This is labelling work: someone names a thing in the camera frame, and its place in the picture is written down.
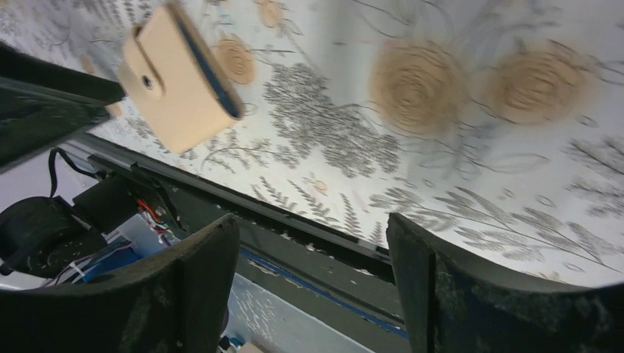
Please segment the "floral tablecloth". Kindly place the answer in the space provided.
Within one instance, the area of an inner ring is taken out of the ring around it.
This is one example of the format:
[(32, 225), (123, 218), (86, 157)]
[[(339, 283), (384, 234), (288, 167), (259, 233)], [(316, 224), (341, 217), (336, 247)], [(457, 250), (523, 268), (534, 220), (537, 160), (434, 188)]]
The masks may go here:
[(244, 103), (181, 153), (92, 134), (386, 247), (389, 213), (527, 274), (623, 281), (621, 1), (182, 1)]

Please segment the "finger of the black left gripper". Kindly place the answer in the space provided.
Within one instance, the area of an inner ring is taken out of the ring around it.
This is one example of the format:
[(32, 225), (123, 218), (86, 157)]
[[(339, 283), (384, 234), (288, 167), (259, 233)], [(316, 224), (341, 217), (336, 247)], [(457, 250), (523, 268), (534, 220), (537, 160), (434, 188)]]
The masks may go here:
[(120, 84), (1, 44), (1, 169), (20, 165), (110, 120)]

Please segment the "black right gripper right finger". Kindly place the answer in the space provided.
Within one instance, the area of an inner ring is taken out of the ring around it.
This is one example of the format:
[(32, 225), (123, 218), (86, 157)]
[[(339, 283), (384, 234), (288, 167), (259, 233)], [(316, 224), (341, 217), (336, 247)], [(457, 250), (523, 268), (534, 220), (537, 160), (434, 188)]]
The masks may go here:
[(621, 352), (623, 286), (498, 265), (398, 213), (386, 238), (413, 352)]

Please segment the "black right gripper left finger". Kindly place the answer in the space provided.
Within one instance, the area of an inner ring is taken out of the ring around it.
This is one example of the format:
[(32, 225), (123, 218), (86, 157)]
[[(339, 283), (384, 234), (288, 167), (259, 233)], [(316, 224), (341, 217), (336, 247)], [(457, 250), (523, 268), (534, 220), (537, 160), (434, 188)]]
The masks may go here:
[(1, 292), (3, 352), (214, 352), (238, 259), (234, 215), (93, 278)]

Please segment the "beige card holder wallet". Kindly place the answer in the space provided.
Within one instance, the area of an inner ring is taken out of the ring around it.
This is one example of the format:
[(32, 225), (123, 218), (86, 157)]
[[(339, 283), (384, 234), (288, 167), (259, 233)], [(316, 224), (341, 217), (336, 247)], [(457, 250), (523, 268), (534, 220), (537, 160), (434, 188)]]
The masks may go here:
[(117, 77), (148, 127), (174, 153), (244, 117), (244, 103), (208, 44), (171, 1), (131, 29)]

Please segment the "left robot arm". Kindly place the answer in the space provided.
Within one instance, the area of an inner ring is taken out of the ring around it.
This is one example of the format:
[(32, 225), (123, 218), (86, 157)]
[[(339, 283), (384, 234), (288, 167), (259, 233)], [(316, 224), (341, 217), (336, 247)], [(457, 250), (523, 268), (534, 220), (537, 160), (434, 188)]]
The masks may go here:
[(69, 249), (100, 250), (108, 234), (138, 212), (123, 179), (89, 172), (96, 184), (68, 203), (56, 194), (60, 144), (110, 118), (107, 107), (124, 97), (108, 79), (39, 60), (1, 45), (1, 170), (47, 151), (51, 191), (1, 212), (1, 273), (55, 277)]

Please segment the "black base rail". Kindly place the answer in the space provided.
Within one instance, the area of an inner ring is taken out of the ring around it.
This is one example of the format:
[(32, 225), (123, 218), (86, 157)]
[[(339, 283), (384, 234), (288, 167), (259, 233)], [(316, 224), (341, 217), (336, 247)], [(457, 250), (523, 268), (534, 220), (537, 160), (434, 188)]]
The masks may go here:
[(64, 148), (124, 177), (176, 238), (235, 216), (230, 337), (266, 352), (409, 351), (389, 259), (372, 244), (90, 135)]

